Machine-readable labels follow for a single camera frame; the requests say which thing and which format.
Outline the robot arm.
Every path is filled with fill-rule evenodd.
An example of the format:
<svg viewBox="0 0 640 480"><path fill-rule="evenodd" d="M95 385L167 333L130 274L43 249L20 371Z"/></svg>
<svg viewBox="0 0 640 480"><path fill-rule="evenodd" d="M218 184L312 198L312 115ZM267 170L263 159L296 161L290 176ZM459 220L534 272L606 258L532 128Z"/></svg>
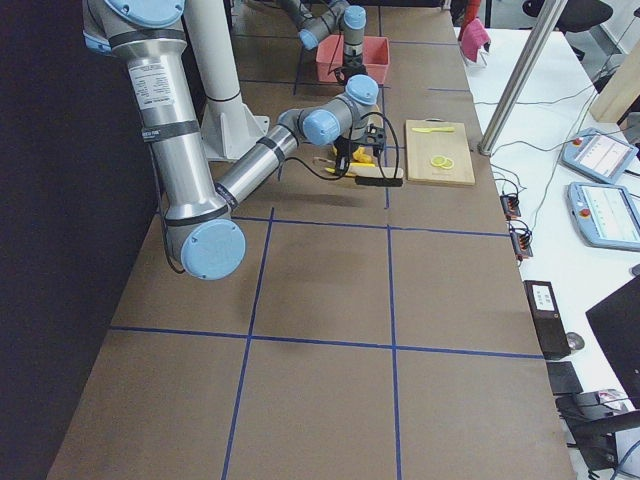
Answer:
<svg viewBox="0 0 640 480"><path fill-rule="evenodd" d="M220 1L86 1L89 49L123 60L166 199L165 251L193 277L217 280L246 248L231 212L302 142L334 145L337 171L370 132L379 88L365 71L328 103L276 122L244 103Z"/></svg>
<svg viewBox="0 0 640 480"><path fill-rule="evenodd" d="M302 1L282 0L275 4L294 23L298 37L306 50L317 48L335 32L343 37L341 70L345 75L365 74L364 31L367 23L365 9L348 1L330 1L326 11L315 16Z"/></svg>

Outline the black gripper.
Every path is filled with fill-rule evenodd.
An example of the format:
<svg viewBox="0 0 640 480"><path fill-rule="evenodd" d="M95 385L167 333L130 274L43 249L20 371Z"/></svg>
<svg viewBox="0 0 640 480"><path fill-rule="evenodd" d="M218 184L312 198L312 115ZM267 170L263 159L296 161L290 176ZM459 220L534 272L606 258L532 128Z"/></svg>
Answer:
<svg viewBox="0 0 640 480"><path fill-rule="evenodd" d="M349 135L350 133L345 136L339 136L333 142L335 174L337 176L345 176L348 173L350 163L353 162L351 154L359 146L364 146L376 162L386 145L385 129L375 124L369 124L359 138L352 139Z"/></svg>

